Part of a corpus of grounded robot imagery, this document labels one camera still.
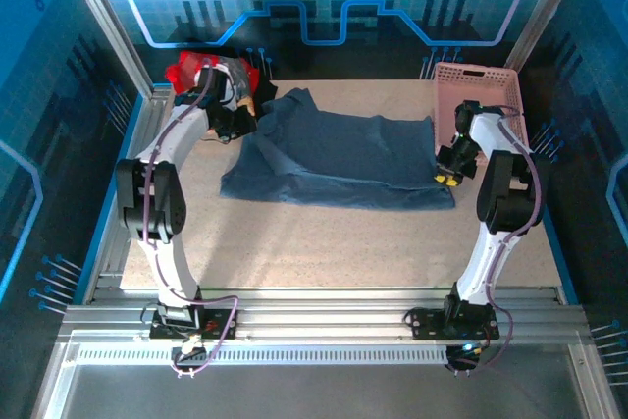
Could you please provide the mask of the dark blue t-shirt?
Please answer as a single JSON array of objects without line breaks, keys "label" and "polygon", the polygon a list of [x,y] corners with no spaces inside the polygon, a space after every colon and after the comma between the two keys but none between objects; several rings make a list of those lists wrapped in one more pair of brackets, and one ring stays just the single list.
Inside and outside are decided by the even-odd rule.
[{"label": "dark blue t-shirt", "polygon": [[255,132],[221,177],[231,199],[391,210],[454,208],[436,182],[433,121],[359,117],[320,110],[295,88],[268,101]]}]

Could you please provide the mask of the pink plastic laundry basket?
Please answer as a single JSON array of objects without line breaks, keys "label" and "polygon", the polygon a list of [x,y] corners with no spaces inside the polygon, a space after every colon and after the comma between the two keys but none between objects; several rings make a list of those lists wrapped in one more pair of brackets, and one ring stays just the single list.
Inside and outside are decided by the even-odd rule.
[{"label": "pink plastic laundry basket", "polygon": [[519,111],[510,118],[512,132],[528,144],[518,75],[504,68],[439,62],[434,72],[436,105],[434,111],[435,150],[450,146],[455,134],[454,111],[464,100],[483,106],[506,105]]}]

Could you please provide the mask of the small controller board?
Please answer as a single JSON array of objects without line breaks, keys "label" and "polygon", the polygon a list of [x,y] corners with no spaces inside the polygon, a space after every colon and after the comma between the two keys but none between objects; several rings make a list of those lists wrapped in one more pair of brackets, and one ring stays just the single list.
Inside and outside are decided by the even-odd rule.
[{"label": "small controller board", "polygon": [[179,378],[193,378],[208,360],[209,354],[203,345],[202,335],[193,334],[183,342],[181,350],[173,357],[171,367]]},{"label": "small controller board", "polygon": [[471,372],[480,365],[481,355],[487,348],[486,343],[448,345],[445,349],[445,367],[455,377],[459,375],[469,377]]}]

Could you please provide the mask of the aluminium frame side rail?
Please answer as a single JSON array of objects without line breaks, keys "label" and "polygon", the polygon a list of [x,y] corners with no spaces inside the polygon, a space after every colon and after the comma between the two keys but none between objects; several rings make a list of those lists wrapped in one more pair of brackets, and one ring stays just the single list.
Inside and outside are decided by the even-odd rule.
[{"label": "aluminium frame side rail", "polygon": [[[172,108],[171,88],[162,83],[134,106],[121,156],[134,157],[153,140]],[[131,249],[128,230],[118,220],[116,180],[111,179],[85,256],[75,303],[89,304],[100,289],[119,288]]]}]

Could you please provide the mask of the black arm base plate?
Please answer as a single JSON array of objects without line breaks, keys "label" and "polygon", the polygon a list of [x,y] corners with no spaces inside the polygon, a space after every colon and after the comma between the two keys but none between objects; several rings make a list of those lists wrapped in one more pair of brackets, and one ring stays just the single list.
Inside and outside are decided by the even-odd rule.
[{"label": "black arm base plate", "polygon": [[500,332],[495,311],[489,305],[482,313],[446,315],[443,309],[413,308],[403,322],[414,340],[498,340]]},{"label": "black arm base plate", "polygon": [[227,330],[226,340],[236,338],[237,314],[229,321],[230,309],[210,309],[191,307],[177,318],[167,316],[164,309],[159,308],[149,322],[149,337],[152,340],[184,340],[192,335],[200,335],[203,340],[218,340]]}]

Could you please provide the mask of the aluminium frame post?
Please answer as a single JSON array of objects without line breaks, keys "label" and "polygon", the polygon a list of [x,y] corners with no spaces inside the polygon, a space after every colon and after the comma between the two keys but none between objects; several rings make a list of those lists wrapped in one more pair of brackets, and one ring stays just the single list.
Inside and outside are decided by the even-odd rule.
[{"label": "aluminium frame post", "polygon": [[151,98],[154,87],[146,68],[131,43],[109,0],[84,0],[112,46],[133,85],[143,98]]},{"label": "aluminium frame post", "polygon": [[561,1],[538,0],[528,22],[504,63],[507,69],[517,73],[522,70],[551,19],[554,17]]}]

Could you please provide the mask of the aluminium frame cross rail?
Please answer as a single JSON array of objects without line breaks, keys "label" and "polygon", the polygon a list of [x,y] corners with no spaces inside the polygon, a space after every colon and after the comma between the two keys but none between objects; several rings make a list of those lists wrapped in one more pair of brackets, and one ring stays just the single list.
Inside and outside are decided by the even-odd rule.
[{"label": "aluminium frame cross rail", "polygon": [[[413,307],[440,308],[445,288],[242,288],[236,340],[266,344],[391,344],[411,342],[403,314]],[[585,312],[566,305],[556,288],[497,291],[501,334],[515,345],[589,343]],[[89,303],[68,307],[62,340],[146,339],[151,289],[99,288]]]}]

